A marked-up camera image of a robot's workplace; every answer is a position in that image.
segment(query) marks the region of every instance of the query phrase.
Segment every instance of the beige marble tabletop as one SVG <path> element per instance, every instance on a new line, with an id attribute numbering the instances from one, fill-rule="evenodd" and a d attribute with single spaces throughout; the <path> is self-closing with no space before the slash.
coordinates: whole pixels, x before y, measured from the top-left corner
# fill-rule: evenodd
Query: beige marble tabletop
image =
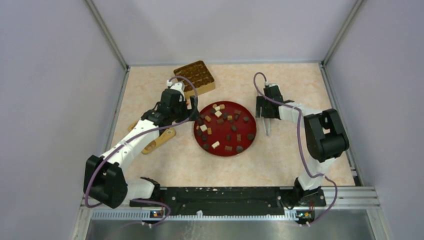
<path id="1" fill-rule="evenodd" d="M 131 67 L 112 144 L 117 144 L 128 127 L 161 98 L 166 80 L 180 66 Z M 233 101 L 253 115 L 256 90 L 253 76 L 263 72 L 268 81 L 277 83 L 285 100 L 294 100 L 315 109 L 331 107 L 317 63 L 279 64 L 207 64 L 216 89 L 199 96 L 198 109 L 217 101 Z M 257 79 L 260 87 L 263 78 Z M 272 120 L 271 135 L 265 135 L 261 120 L 256 119 L 257 134 L 243 153 L 219 157 L 204 151 L 196 142 L 193 122 L 177 126 L 176 136 L 150 154 L 133 161 L 125 179 L 148 177 L 164 187 L 293 186 L 303 170 L 296 138 L 296 125 Z M 304 131 L 302 141 L 305 145 Z M 327 174 L 338 185 L 352 186 L 354 180 L 345 154 L 336 160 Z M 323 185 L 331 186 L 324 181 Z"/>

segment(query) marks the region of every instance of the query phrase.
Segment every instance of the chocolate box compartment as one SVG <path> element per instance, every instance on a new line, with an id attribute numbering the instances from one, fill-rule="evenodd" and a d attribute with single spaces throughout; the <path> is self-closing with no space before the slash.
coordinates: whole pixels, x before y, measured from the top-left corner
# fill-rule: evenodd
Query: chocolate box compartment
<path id="1" fill-rule="evenodd" d="M 173 73 L 175 76 L 183 76 L 190 80 L 197 89 L 198 95 L 215 89 L 215 79 L 212 77 L 205 63 L 201 60 L 177 68 Z M 178 81 L 184 83 L 184 95 L 186 99 L 195 95 L 195 91 L 186 81 L 182 79 L 178 79 Z"/>

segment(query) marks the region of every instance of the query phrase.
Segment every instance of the metal rod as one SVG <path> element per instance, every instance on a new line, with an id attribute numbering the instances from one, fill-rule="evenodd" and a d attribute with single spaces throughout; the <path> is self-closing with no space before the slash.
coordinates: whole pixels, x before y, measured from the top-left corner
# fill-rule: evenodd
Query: metal rod
<path id="1" fill-rule="evenodd" d="M 351 26 L 352 22 L 354 21 L 359 9 L 361 9 L 361 6 L 365 0 L 357 0 L 355 2 L 355 5 L 353 6 L 352 10 L 350 11 L 349 15 L 347 16 L 347 19 L 344 21 L 343 25 L 341 26 L 340 31 L 338 32 L 337 36 L 335 37 L 330 49 L 328 50 L 327 54 L 324 57 L 324 60 L 322 61 L 322 64 L 326 66 L 331 58 L 333 57 L 333 54 L 336 52 L 337 47 L 339 46 L 340 42 L 343 40 L 344 36 L 348 32 L 349 27 Z"/>
<path id="2" fill-rule="evenodd" d="M 114 38 L 112 37 L 110 31 L 108 30 L 108 27 L 105 24 L 105 21 L 103 21 L 102 16 L 99 13 L 99 10 L 97 9 L 96 5 L 94 4 L 93 0 L 84 0 L 86 3 L 88 9 L 90 10 L 92 16 L 94 17 L 94 20 L 96 21 L 98 27 L 101 30 L 101 33 L 103 37 L 106 39 L 107 44 L 109 45 L 110 49 L 113 52 L 113 55 L 115 55 L 116 59 L 120 63 L 120 65 L 123 67 L 123 69 L 128 69 L 128 64 L 124 59 L 124 56 L 122 55 L 121 51 L 118 48 L 118 45 L 116 44 Z"/>
<path id="3" fill-rule="evenodd" d="M 387 224 L 386 218 L 381 209 L 367 209 L 369 224 L 374 233 L 375 240 L 392 240 L 393 234 Z"/>
<path id="4" fill-rule="evenodd" d="M 123 77 L 122 85 L 120 86 L 118 100 L 116 102 L 115 111 L 113 112 L 113 119 L 110 125 L 110 129 L 107 135 L 107 142 L 104 146 L 104 151 L 108 151 L 111 148 L 112 140 L 115 134 L 115 127 L 117 126 L 119 112 L 121 110 L 122 100 L 124 98 L 125 88 L 127 87 L 128 76 L 130 75 L 130 68 L 125 71 L 125 75 Z"/>

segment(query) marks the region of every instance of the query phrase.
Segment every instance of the wire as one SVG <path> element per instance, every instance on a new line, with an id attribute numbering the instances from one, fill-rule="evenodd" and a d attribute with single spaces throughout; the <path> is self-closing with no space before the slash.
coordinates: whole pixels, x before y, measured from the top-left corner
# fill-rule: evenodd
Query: wire
<path id="1" fill-rule="evenodd" d="M 156 104 L 154 105 L 154 107 L 151 109 L 151 110 L 156 110 L 156 107 L 159 105 L 159 101 L 158 102 L 156 102 Z"/>
<path id="2" fill-rule="evenodd" d="M 131 221 L 131 222 L 128 222 L 128 223 L 126 223 L 126 224 L 124 224 L 124 225 L 120 226 L 118 229 L 114 230 L 113 232 L 111 232 L 111 233 L 110 233 L 110 234 L 109 234 L 109 235 L 105 238 L 105 240 L 110 239 L 110 238 L 111 238 L 113 235 L 115 235 L 117 232 L 121 231 L 122 229 L 124 229 L 124 228 L 126 228 L 126 227 L 128 227 L 128 226 L 134 225 L 134 224 L 148 225 L 148 226 L 149 226 L 149 227 L 151 227 L 151 228 L 152 228 L 152 227 L 155 227 L 155 226 L 157 226 L 157 225 L 162 224 L 162 223 L 165 221 L 165 219 L 167 219 L 167 218 L 171 215 L 171 208 L 170 208 L 170 206 L 168 206 L 168 205 L 166 205 L 165 203 L 162 203 L 162 202 L 160 202 L 160 201 L 150 201 L 150 200 L 142 200 L 142 199 L 133 199 L 132 201 L 133 201 L 133 202 L 137 202 L 137 203 L 141 203 L 141 204 L 155 204 L 155 205 L 160 205 L 160 206 L 165 207 L 165 208 L 167 209 L 167 213 L 166 213 L 165 217 L 163 217 L 160 221 L 155 222 L 154 224 L 146 223 L 146 222 L 143 222 L 143 221 Z"/>
<path id="3" fill-rule="evenodd" d="M 299 116 L 297 117 L 297 145 L 299 146 L 299 154 L 300 154 L 300 158 L 301 158 L 301 160 L 302 160 L 302 164 L 303 164 L 303 167 L 304 167 L 304 169 L 305 169 L 305 171 L 306 171 L 306 173 L 307 173 L 307 175 L 310 177 L 310 178 L 312 178 L 312 179 L 315 179 L 315 178 L 318 178 L 318 177 L 324 177 L 327 181 L 329 181 L 330 183 L 332 183 L 333 185 L 334 185 L 334 199 L 332 200 L 332 202 L 330 203 L 330 205 L 328 206 L 328 208 L 319 216 L 319 217 L 317 217 L 316 219 L 315 219 L 315 221 L 313 221 L 313 222 L 311 222 L 310 224 L 308 224 L 308 225 L 304 225 L 304 226 L 311 226 L 312 224 L 314 224 L 314 223 L 316 223 L 317 221 L 319 221 L 323 216 L 325 216 L 329 211 L 330 211 L 330 209 L 334 206 L 334 204 L 336 203 L 336 200 L 337 200 L 337 194 L 338 194 L 338 188 L 337 188 L 337 184 L 333 181 L 333 180 L 331 180 L 331 179 L 329 179 L 325 174 L 323 174 L 323 173 L 318 173 L 318 174 L 315 174 L 315 175 L 312 175 L 312 173 L 309 171 L 309 168 L 308 168 L 308 165 L 307 165 L 307 163 L 306 163 L 306 160 L 305 160 L 305 156 L 304 156 L 304 152 L 303 152 L 303 149 L 302 149 L 302 141 L 301 141 L 301 121 L 302 121 L 302 110 L 300 109 L 300 108 L 298 108 L 298 107 L 296 107 L 296 106 L 292 106 L 292 105 L 288 105 L 288 104 L 285 104 L 285 103 L 282 103 L 282 102 L 279 102 L 279 101 L 276 101 L 276 100 L 274 100 L 274 99 L 271 99 L 271 98 L 269 98 L 269 97 L 267 97 L 267 96 L 265 96 L 265 94 L 263 94 L 262 92 L 261 92 L 261 90 L 259 90 L 259 88 L 258 88 L 258 85 L 256 84 L 256 77 L 258 76 L 258 75 L 262 75 L 263 76 L 263 78 L 264 78 L 264 80 L 265 80 L 265 82 L 268 82 L 268 80 L 267 80 L 267 77 L 265 76 L 265 74 L 263 74 L 262 72 L 257 72 L 257 73 L 255 73 L 255 75 L 253 76 L 253 84 L 254 84 L 254 87 L 256 88 L 256 91 L 264 98 L 264 99 L 266 99 L 266 100 L 268 100 L 268 101 L 270 101 L 271 103 L 274 103 L 274 104 L 277 104 L 277 105 L 279 105 L 279 106 L 284 106 L 284 107 L 287 107 L 287 108 L 291 108 L 291 109 L 294 109 L 294 110 L 296 110 L 296 111 L 298 111 L 299 112 Z"/>
<path id="4" fill-rule="evenodd" d="M 151 132 L 154 132 L 154 131 L 158 131 L 158 130 L 163 130 L 163 129 L 168 129 L 168 128 L 173 128 L 173 127 L 176 127 L 176 126 L 179 126 L 179 125 L 181 125 L 181 124 L 183 124 L 183 123 L 186 123 L 186 122 L 188 122 L 189 121 L 189 119 L 195 114 L 195 109 L 197 108 L 197 106 L 198 106 L 198 102 L 199 102 L 199 100 L 198 100 L 198 91 L 197 91 L 197 89 L 195 88 L 195 86 L 193 85 L 193 83 L 190 81 L 190 80 L 188 80 L 186 77 L 183 77 L 183 76 L 173 76 L 173 77 L 171 77 L 169 80 L 168 80 L 168 82 L 170 82 L 170 81 L 172 81 L 172 80 L 174 80 L 174 79 L 183 79 L 183 80 L 185 80 L 192 88 L 193 88 L 193 90 L 194 90 L 194 95 L 195 95 L 195 101 L 194 101 L 194 106 L 192 106 L 191 107 L 191 109 L 192 109 L 192 111 L 191 111 L 191 113 L 190 113 L 190 115 L 187 117 L 187 119 L 185 119 L 185 120 L 183 120 L 183 121 L 181 121 L 181 122 L 179 122 L 179 123 L 175 123 L 175 124 L 172 124 L 172 125 L 168 125 L 168 126 L 161 126 L 161 127 L 157 127 L 157 128 L 153 128 L 153 129 L 149 129 L 149 130 L 146 130 L 146 131 L 143 131 L 143 132 L 140 132 L 139 134 L 137 134 L 137 135 L 135 135 L 135 136 L 133 136 L 133 137 L 131 137 L 130 139 L 128 139 L 127 141 L 126 141 L 126 143 L 127 144 L 129 144 L 129 143 L 131 143 L 133 140 L 135 140 L 135 139 L 137 139 L 137 138 L 139 138 L 139 137 L 141 137 L 141 136 L 143 136 L 143 135 L 145 135 L 145 134 L 148 134 L 148 133 L 151 133 Z M 102 167 L 103 167 L 103 165 L 105 165 L 105 163 L 113 156 L 113 155 L 115 155 L 120 149 L 122 149 L 124 147 L 124 145 L 123 144 L 121 144 L 121 145 L 119 145 L 117 148 L 115 148 L 108 156 L 106 156 L 104 159 L 103 159 L 103 161 L 101 161 L 101 163 L 98 165 L 98 167 L 94 170 L 94 172 L 93 172 L 93 174 L 92 174 L 92 176 L 91 176 L 91 178 L 90 178 L 90 181 L 88 182 L 88 185 L 87 185 L 87 189 L 85 190 L 85 196 L 84 196 L 84 203 L 85 203 L 85 206 L 87 207 L 87 208 L 89 208 L 89 209 L 91 209 L 91 208 L 95 208 L 95 207 L 97 207 L 97 206 L 100 206 L 102 203 L 101 202 L 99 202 L 99 203 L 97 203 L 97 204 L 94 204 L 94 205 L 90 205 L 89 204 L 89 194 L 90 194 L 90 190 L 91 190 L 91 188 L 92 188 L 92 186 L 93 186 L 93 182 L 94 182 L 94 179 L 96 178 L 96 176 L 97 176 L 97 174 L 100 172 L 100 169 L 102 169 Z"/>

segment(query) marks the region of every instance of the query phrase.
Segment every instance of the chocolate piece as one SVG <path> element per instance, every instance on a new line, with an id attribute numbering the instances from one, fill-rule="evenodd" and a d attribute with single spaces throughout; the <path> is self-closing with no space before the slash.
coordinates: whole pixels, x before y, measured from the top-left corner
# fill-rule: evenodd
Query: chocolate piece
<path id="1" fill-rule="evenodd" d="M 243 149 L 243 147 L 242 147 L 242 146 L 237 146 L 237 147 L 235 148 L 235 152 L 236 152 L 236 153 L 238 153 L 238 154 L 239 154 L 239 153 L 241 153 L 241 152 L 243 152 L 243 150 L 244 150 L 244 149 Z"/>
<path id="2" fill-rule="evenodd" d="M 208 127 L 206 126 L 206 125 L 201 125 L 200 126 L 200 130 L 202 131 L 202 132 L 204 132 L 204 131 L 206 131 L 206 130 L 208 130 Z"/>
<path id="3" fill-rule="evenodd" d="M 253 139 L 255 139 L 255 135 L 254 135 L 254 134 L 249 133 L 249 134 L 247 135 L 247 139 L 249 139 L 250 141 L 252 141 Z"/>
<path id="4" fill-rule="evenodd" d="M 214 144 L 212 144 L 213 149 L 216 149 L 219 146 L 220 146 L 220 141 L 216 141 Z"/>
<path id="5" fill-rule="evenodd" d="M 215 112 L 215 116 L 217 117 L 217 118 L 219 118 L 219 117 L 221 117 L 221 115 L 222 115 L 223 113 L 221 112 L 221 111 L 216 111 Z"/>

